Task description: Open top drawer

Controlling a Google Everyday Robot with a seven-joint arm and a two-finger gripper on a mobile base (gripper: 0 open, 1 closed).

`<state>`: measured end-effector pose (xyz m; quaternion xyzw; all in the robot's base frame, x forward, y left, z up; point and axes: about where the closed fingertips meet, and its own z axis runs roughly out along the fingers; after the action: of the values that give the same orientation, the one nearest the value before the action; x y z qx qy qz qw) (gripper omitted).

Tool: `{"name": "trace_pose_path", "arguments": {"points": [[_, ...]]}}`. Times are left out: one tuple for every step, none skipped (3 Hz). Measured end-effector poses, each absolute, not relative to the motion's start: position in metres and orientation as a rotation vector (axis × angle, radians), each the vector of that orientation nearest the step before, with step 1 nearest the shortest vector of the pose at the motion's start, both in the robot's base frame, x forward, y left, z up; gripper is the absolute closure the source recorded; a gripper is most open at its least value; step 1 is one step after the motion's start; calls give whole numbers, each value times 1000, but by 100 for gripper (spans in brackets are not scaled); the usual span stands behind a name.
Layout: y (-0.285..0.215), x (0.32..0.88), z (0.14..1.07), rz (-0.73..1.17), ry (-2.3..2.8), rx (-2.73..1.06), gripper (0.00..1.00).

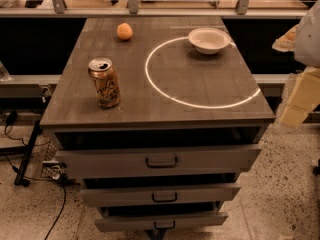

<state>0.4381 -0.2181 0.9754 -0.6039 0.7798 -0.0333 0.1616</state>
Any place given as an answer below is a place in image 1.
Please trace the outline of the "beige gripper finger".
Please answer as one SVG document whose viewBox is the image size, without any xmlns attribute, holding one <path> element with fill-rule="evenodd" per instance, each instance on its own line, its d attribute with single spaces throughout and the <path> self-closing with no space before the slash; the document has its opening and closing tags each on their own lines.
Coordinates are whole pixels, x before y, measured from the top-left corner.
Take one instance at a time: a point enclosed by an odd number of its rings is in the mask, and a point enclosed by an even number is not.
<svg viewBox="0 0 320 240">
<path fill-rule="evenodd" d="M 276 39 L 272 48 L 279 52 L 293 52 L 295 49 L 297 25 L 289 29 L 284 35 Z"/>
<path fill-rule="evenodd" d="M 306 68 L 296 78 L 279 123 L 290 128 L 298 127 L 319 104 L 320 68 Z"/>
</svg>

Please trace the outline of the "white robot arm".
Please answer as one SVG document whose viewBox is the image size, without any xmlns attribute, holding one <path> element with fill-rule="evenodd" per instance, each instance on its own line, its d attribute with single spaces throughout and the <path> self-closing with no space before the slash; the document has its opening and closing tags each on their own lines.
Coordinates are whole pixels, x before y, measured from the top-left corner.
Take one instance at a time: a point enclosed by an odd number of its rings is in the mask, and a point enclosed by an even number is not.
<svg viewBox="0 0 320 240">
<path fill-rule="evenodd" d="M 312 8 L 301 21 L 276 39 L 272 48 L 293 52 L 306 66 L 302 73 L 287 79 L 276 117 L 285 128 L 296 128 L 320 104 L 320 11 Z"/>
</svg>

